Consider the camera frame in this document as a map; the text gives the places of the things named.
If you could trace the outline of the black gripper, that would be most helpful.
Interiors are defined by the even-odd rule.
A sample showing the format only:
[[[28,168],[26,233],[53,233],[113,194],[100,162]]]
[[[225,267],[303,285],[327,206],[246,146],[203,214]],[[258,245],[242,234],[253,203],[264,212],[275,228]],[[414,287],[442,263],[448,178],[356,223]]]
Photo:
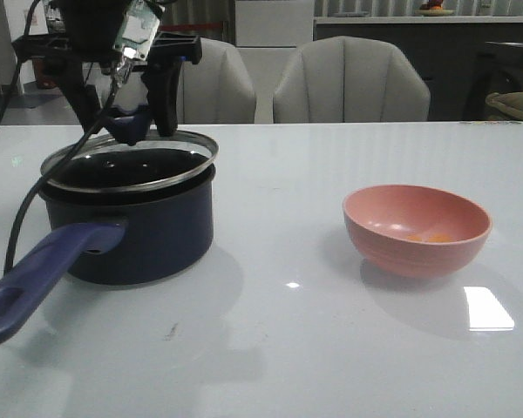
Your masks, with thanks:
[[[91,134],[103,127],[99,118],[106,103],[100,100],[95,85],[86,83],[82,61],[150,61],[141,76],[147,89],[147,103],[159,135],[171,137],[178,128],[177,96],[182,60],[192,64],[200,62],[200,38],[163,31],[159,26],[146,61],[123,57],[112,46],[130,2],[56,1],[54,5],[65,30],[59,34],[22,35],[12,46],[21,61],[33,57],[66,57],[48,58],[47,75],[68,101],[83,130]]]

